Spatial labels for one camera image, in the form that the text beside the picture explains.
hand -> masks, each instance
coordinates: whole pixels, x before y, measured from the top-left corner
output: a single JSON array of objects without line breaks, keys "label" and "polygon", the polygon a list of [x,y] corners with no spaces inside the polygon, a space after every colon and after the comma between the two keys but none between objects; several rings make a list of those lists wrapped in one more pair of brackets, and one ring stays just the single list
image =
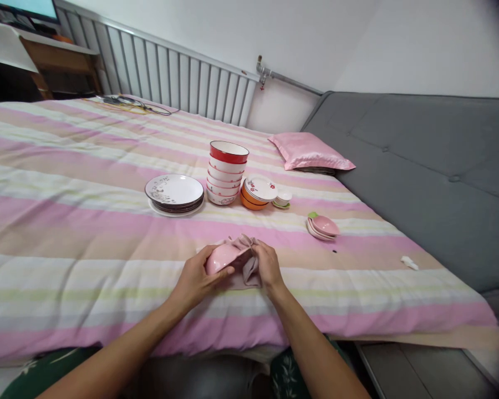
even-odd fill
[{"label": "hand", "polygon": [[257,242],[258,245],[252,245],[251,248],[259,258],[259,275],[269,296],[271,291],[284,287],[284,281],[281,276],[276,250],[261,240],[257,240]]},{"label": "hand", "polygon": [[169,300],[183,306],[186,312],[209,295],[216,284],[235,272],[234,267],[228,266],[213,275],[205,273],[205,262],[216,247],[218,245],[207,245],[185,262],[179,280],[170,294]]}]

radiator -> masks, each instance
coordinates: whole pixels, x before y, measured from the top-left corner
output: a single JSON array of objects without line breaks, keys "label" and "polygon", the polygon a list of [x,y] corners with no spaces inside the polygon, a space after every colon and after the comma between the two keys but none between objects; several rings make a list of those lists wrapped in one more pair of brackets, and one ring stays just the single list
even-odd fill
[{"label": "radiator", "polygon": [[62,0],[63,33],[100,53],[106,94],[133,94],[245,126],[259,77]]}]

forearm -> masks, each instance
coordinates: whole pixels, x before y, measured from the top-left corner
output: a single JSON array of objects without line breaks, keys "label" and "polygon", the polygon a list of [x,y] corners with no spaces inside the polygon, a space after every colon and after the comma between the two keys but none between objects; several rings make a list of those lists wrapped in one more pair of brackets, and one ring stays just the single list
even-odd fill
[{"label": "forearm", "polygon": [[131,330],[56,382],[39,399],[117,397],[187,312],[185,306],[169,298]]},{"label": "forearm", "polygon": [[369,398],[357,376],[318,330],[290,291],[269,290],[272,301],[313,398]]}]

red bowl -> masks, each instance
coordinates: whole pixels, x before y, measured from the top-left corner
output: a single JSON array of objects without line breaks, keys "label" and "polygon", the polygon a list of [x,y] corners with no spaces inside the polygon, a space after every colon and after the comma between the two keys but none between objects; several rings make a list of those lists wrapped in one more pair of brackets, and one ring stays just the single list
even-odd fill
[{"label": "red bowl", "polygon": [[219,161],[227,163],[245,163],[250,152],[228,141],[211,141],[210,155]]}]

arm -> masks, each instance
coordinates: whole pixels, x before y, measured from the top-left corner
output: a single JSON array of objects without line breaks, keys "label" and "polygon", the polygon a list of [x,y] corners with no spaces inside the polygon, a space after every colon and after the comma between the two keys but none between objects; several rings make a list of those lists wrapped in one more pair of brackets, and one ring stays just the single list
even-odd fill
[{"label": "arm", "polygon": [[114,398],[161,339],[235,269],[207,276],[203,265],[217,245],[208,245],[185,263],[169,298],[140,323],[101,349],[39,395],[39,399]]},{"label": "arm", "polygon": [[253,250],[259,257],[259,273],[264,289],[283,324],[311,396],[369,399],[355,373],[284,284],[276,251],[261,241],[253,246]]}]

